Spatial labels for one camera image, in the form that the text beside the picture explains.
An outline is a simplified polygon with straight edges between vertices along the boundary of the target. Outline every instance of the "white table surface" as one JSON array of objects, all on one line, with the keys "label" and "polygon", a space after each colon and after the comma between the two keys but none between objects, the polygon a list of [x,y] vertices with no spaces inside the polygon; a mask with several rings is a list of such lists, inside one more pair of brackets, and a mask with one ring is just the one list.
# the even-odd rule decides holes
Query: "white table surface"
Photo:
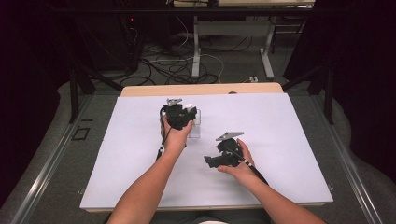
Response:
[{"label": "white table surface", "polygon": [[201,137],[188,139],[165,188],[159,210],[257,207],[233,177],[209,168],[215,139],[240,136],[270,186],[300,204],[332,202],[304,130],[286,93],[120,97],[80,208],[111,211],[123,192],[154,163],[161,144],[159,111],[168,98],[201,110]]}]

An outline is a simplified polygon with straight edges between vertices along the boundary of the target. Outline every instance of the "silver metal part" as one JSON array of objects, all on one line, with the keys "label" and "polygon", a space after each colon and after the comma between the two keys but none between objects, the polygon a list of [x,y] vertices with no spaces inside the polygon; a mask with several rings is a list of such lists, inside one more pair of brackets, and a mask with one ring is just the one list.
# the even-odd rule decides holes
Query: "silver metal part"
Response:
[{"label": "silver metal part", "polygon": [[227,139],[234,138],[234,137],[242,135],[242,134],[244,134],[244,133],[243,132],[225,133],[224,135],[216,138],[216,141],[227,140]]},{"label": "silver metal part", "polygon": [[177,103],[179,103],[181,101],[182,101],[182,99],[167,99],[166,103],[168,103],[169,106],[172,106],[172,105],[176,105]]}]

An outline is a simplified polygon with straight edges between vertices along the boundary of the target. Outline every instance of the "wooden table edge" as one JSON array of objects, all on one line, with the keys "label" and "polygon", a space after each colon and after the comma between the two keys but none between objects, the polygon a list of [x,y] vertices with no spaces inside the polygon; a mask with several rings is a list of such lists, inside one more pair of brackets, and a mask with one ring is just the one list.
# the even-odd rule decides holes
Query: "wooden table edge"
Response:
[{"label": "wooden table edge", "polygon": [[129,86],[123,88],[120,96],[210,95],[229,93],[283,93],[283,90],[280,84],[275,82]]}]

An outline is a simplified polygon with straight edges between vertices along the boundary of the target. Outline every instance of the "table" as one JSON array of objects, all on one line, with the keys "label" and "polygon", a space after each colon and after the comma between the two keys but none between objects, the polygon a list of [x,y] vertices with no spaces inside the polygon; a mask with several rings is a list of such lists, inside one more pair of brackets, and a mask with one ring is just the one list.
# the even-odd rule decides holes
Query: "table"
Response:
[{"label": "table", "polygon": [[[206,7],[207,3],[192,1],[174,1],[175,7]],[[315,0],[219,0],[219,7],[285,7],[313,5]],[[199,48],[199,35],[254,35],[264,36],[264,48],[260,49],[262,64],[268,79],[274,78],[274,72],[268,58],[276,17],[269,21],[199,21],[194,17],[194,57],[192,65],[193,77],[199,76],[199,63],[201,49]]]},{"label": "table", "polygon": [[[228,129],[225,131],[246,131],[241,138],[251,147],[256,167],[274,189],[300,204],[332,202],[289,96],[277,83],[241,83],[124,88],[80,208],[89,212],[111,211],[122,193],[155,161],[161,137],[147,133],[159,131],[157,107],[173,96],[194,102],[202,109],[201,137],[188,140],[159,210],[261,207],[233,177],[210,169],[204,162],[204,155],[218,156],[214,135],[223,134],[216,128],[222,125]],[[237,109],[235,104],[246,110]],[[260,117],[238,121],[241,114],[255,112],[253,106]]]}]

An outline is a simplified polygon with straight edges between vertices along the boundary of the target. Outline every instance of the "black cable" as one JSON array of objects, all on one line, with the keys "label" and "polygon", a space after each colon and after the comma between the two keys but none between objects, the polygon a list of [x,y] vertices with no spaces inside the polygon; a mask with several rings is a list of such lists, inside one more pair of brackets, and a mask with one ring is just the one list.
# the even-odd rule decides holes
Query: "black cable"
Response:
[{"label": "black cable", "polygon": [[163,112],[165,111],[165,107],[161,108],[160,110],[160,123],[161,123],[161,136],[163,137],[163,140],[161,141],[161,146],[158,149],[158,153],[157,153],[157,158],[155,159],[155,161],[157,161],[161,155],[163,154],[163,149],[164,149],[164,145],[166,142],[166,139],[168,138],[169,133],[172,130],[172,126],[169,129],[168,133],[165,135],[165,125],[163,124]]}]

